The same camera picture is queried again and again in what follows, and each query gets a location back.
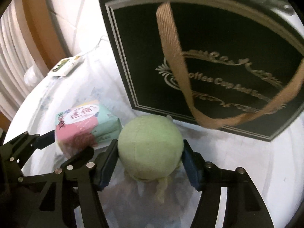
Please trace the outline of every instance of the gold border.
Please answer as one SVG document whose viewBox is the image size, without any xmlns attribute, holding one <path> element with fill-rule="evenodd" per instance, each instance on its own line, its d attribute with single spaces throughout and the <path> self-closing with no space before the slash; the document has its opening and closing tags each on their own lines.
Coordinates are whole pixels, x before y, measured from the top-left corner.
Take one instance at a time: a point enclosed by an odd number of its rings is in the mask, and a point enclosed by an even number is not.
<svg viewBox="0 0 304 228">
<path fill-rule="evenodd" d="M 123 8 L 123 7 L 127 7 L 127 6 L 139 5 L 139 4 L 159 3 L 159 2 L 166 2 L 166 1 L 168 1 L 168 0 L 114 0 L 114 1 L 111 1 L 111 2 L 108 2 L 108 3 L 105 3 L 105 7 L 106 7 L 106 10 L 107 10 L 107 13 L 108 13 L 108 17 L 109 17 L 110 25 L 111 25 L 112 32 L 113 32 L 113 35 L 114 35 L 114 38 L 115 38 L 115 43 L 116 43 L 116 46 L 117 46 L 117 49 L 118 49 L 119 57 L 120 57 L 120 60 L 122 62 L 124 73 L 125 73 L 125 76 L 126 76 L 126 79 L 127 79 L 127 83 L 128 83 L 129 90 L 130 90 L 130 93 L 131 93 L 131 96 L 132 96 L 135 107 L 145 109 L 145 110 L 154 111 L 154 112 L 159 112 L 159 113 L 162 113 L 162 114 L 170 114 L 170 115 L 180 117 L 180 118 L 183 118 L 183 119 L 187 119 L 187 120 L 190 120 L 190 121 L 195 121 L 195 119 L 190 117 L 190 116 L 184 116 L 184 115 L 180 115 L 180 114 L 177 114 L 177 113 L 168 112 L 168 111 L 165 111 L 165 110 L 159 110 L 159 109 L 139 105 L 139 103 L 137 101 L 136 93 L 135 93 L 135 90 L 134 90 L 133 82 L 132 82 L 132 79 L 131 79 L 131 75 L 130 75 L 130 72 L 129 72 L 127 60 L 126 60 L 126 57 L 125 57 L 125 54 L 124 54 L 124 49 L 123 49 L 123 45 L 122 45 L 121 38 L 120 38 L 120 35 L 119 35 L 115 15 L 114 15 L 114 10 L 115 9 L 119 9 L 119 8 Z M 224 10 L 239 14 L 241 16 L 247 17 L 247 18 L 249 18 L 253 21 L 256 21 L 259 24 L 269 28 L 270 30 L 272 30 L 273 32 L 275 32 L 276 34 L 278 34 L 279 36 L 284 38 L 295 49 L 297 49 L 299 51 L 299 53 L 304 55 L 304 46 L 287 29 L 285 29 L 282 25 L 280 25 L 279 23 L 277 23 L 276 21 L 274 21 L 270 17 L 266 16 L 265 14 L 255 10 L 251 7 L 248 7 L 244 4 L 238 3 L 238 2 L 233 1 L 233 0 L 169 0 L 169 1 L 171 1 L 171 2 L 183 2 L 183 3 L 196 3 L 196 4 L 200 4 L 200 5 L 207 5 L 207 6 L 211 6 L 211 7 L 224 9 Z M 271 140 L 275 136 L 277 136 L 282 130 L 284 130 L 286 128 L 286 126 L 299 115 L 299 113 L 301 112 L 301 109 L 303 107 L 304 107 L 304 103 L 297 109 L 297 111 L 294 113 L 294 115 L 279 130 L 277 130 L 271 136 L 265 136 L 265 135 L 245 131 L 245 130 L 242 130 L 242 129 L 239 129 L 239 128 L 230 127 L 230 126 L 223 126 L 223 128 L 228 129 L 228 130 L 232 130 L 232 131 L 236 131 L 236 132 L 239 132 L 239 133 L 242 133 L 242 134 L 248 134 L 248 135 L 251 135 L 251 136 Z"/>
</svg>

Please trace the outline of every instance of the black gift box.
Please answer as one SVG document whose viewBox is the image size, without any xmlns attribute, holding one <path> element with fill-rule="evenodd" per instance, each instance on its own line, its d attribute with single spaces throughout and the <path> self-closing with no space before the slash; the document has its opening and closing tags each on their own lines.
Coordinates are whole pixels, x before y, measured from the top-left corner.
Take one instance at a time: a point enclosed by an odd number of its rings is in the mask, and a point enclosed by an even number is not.
<svg viewBox="0 0 304 228">
<path fill-rule="evenodd" d="M 261 0 L 99 1 L 136 110 L 196 123 L 162 51 L 156 10 L 163 2 L 171 3 L 195 107 L 211 118 L 261 110 L 288 84 L 304 55 L 301 35 Z M 221 130 L 271 141 L 301 113 L 303 101 L 302 87 L 278 110 Z"/>
</svg>

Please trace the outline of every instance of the screw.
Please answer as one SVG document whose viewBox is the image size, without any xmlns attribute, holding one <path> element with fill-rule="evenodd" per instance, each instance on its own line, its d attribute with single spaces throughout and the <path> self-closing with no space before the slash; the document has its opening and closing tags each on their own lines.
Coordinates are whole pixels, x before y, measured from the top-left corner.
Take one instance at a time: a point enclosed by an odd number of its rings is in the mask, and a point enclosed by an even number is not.
<svg viewBox="0 0 304 228">
<path fill-rule="evenodd" d="M 238 173 L 240 173 L 240 174 L 244 174 L 244 173 L 245 173 L 245 169 L 242 168 L 242 167 L 238 167 L 238 168 L 237 168 L 237 171 L 238 171 Z"/>
<path fill-rule="evenodd" d="M 94 162 L 89 162 L 89 163 L 87 163 L 87 167 L 88 167 L 88 168 L 93 168 L 94 165 L 95 165 Z"/>
<path fill-rule="evenodd" d="M 55 174 L 60 174 L 62 172 L 62 169 L 61 168 L 57 168 L 54 172 L 55 172 Z"/>
<path fill-rule="evenodd" d="M 206 166 L 207 168 L 212 168 L 212 167 L 213 167 L 213 163 L 207 161 L 207 162 L 205 163 L 205 166 Z"/>
</svg>

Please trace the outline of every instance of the white tablecloth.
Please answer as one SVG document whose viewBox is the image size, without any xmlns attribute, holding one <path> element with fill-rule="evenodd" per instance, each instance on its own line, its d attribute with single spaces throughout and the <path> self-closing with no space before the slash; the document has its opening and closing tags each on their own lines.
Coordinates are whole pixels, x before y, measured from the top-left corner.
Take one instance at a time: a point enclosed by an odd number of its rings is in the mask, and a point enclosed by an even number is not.
<svg viewBox="0 0 304 228">
<path fill-rule="evenodd" d="M 26 98 L 5 142 L 28 131 L 44 134 L 55 128 L 55 114 L 90 100 L 99 100 L 123 125 L 138 115 L 132 110 L 117 65 L 106 41 L 86 54 L 69 76 L 46 77 Z M 297 210 L 304 184 L 304 114 L 272 142 L 175 121 L 194 151 L 218 167 L 244 167 L 262 195 L 276 228 L 284 227 Z M 65 160 L 54 143 L 36 150 L 23 168 L 25 175 L 50 173 Z M 183 167 L 172 175 L 165 203 L 158 203 L 155 182 L 136 182 L 118 161 L 110 185 L 99 193 L 110 227 L 190 227 L 200 193 L 192 188 Z M 222 227 L 226 192 L 222 190 L 216 227 Z M 75 211 L 83 227 L 79 208 Z"/>
</svg>

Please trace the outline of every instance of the white wall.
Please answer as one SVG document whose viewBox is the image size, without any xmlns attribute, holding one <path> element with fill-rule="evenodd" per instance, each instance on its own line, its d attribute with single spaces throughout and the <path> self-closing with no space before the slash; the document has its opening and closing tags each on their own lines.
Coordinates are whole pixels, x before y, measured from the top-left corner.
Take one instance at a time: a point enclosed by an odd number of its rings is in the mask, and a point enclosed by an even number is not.
<svg viewBox="0 0 304 228">
<path fill-rule="evenodd" d="M 92 49 L 106 35 L 98 0 L 47 0 L 51 17 L 72 55 Z M 289 17 L 298 24 L 299 19 Z"/>
</svg>

